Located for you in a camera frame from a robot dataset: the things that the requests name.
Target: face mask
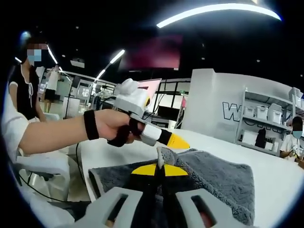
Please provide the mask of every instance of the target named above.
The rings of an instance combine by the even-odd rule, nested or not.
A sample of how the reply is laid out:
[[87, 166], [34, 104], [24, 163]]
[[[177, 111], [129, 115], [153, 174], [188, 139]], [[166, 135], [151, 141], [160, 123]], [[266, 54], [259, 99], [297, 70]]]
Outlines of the face mask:
[[296, 138], [296, 139], [299, 139], [301, 138], [302, 136], [302, 131], [293, 131], [293, 136]]
[[41, 67], [45, 64], [48, 50], [34, 49], [28, 50], [28, 60], [32, 66]]

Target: ceiling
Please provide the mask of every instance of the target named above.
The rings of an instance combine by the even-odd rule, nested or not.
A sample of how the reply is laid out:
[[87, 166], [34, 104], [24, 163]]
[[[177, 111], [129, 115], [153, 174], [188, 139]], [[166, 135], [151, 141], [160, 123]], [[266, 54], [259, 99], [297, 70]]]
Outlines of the ceiling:
[[[44, 11], [42, 18], [52, 20], [35, 19], [24, 29], [47, 39], [63, 70], [92, 77], [96, 77], [119, 50], [128, 51], [132, 43], [165, 34], [183, 35], [178, 71], [149, 70], [122, 75], [118, 72], [117, 61], [102, 76], [115, 83], [126, 77], [136, 80], [189, 78], [194, 68], [214, 68], [217, 72], [268, 78], [304, 91], [304, 25], [300, 24], [300, 13], [296, 12], [300, 5], [285, 0], [263, 1], [282, 21], [253, 12], [230, 10], [200, 14], [157, 28], [158, 22], [185, 10], [231, 1], [121, 2], [112, 1], [93, 10], [74, 10], [72, 14], [58, 11], [55, 16], [53, 10]], [[234, 2], [253, 4], [252, 0]], [[73, 58], [83, 59], [85, 68], [72, 66]]]

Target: white shirt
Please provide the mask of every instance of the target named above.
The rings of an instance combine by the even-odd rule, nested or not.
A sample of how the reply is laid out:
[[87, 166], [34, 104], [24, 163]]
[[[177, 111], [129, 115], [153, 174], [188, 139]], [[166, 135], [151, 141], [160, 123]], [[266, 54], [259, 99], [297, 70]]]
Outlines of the white shirt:
[[49, 76], [47, 89], [57, 90], [57, 82], [59, 79], [59, 73], [55, 70], [52, 70], [51, 75]]
[[[25, 116], [15, 109], [7, 88], [1, 130], [7, 152], [13, 162], [16, 161], [17, 149], [28, 124]], [[50, 205], [45, 200], [36, 196], [33, 190], [27, 186], [19, 186], [17, 184], [17, 187], [23, 195], [24, 200], [30, 205], [32, 211], [45, 227], [55, 228], [74, 223], [74, 218], [66, 210]]]
[[[298, 139], [296, 139], [293, 134], [289, 134], [284, 138], [284, 141], [282, 143], [281, 146], [281, 151], [285, 151], [285, 152], [290, 152], [293, 149], [296, 149], [298, 151], [298, 148], [300, 148], [300, 142]], [[287, 156], [284, 159], [290, 160], [290, 161], [295, 161], [295, 157], [292, 156]]]

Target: gray towel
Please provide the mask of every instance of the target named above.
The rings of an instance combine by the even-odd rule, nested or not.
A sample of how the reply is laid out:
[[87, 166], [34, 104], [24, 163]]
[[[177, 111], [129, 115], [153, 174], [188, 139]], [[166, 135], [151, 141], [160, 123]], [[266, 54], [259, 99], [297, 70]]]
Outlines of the gray towel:
[[[234, 218], [245, 225], [253, 224], [255, 190], [253, 173], [248, 165], [231, 163], [195, 149], [176, 154], [167, 148], [162, 148], [162, 154], [166, 164], [181, 167], [189, 174], [187, 180], [189, 183], [180, 186], [180, 191], [204, 188], [230, 206]], [[95, 182], [99, 193], [103, 194], [115, 186], [122, 187], [134, 169], [156, 162], [152, 160], [90, 169], [89, 172], [92, 183]], [[163, 215], [158, 215], [157, 223], [162, 219]]]

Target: white table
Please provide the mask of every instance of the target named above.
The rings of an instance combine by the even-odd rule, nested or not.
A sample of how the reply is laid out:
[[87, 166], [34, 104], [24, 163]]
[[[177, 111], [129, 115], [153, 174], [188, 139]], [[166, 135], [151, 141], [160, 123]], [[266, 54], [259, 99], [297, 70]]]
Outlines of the white table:
[[[304, 171], [295, 163], [199, 133], [181, 129], [173, 131], [183, 137], [191, 148], [207, 151], [229, 162], [251, 166], [255, 181], [255, 226], [275, 226], [297, 200], [302, 190]], [[89, 169], [156, 159], [157, 145], [150, 147], [134, 142], [116, 148], [103, 139], [82, 142], [82, 165], [91, 201], [96, 198], [88, 177]]]

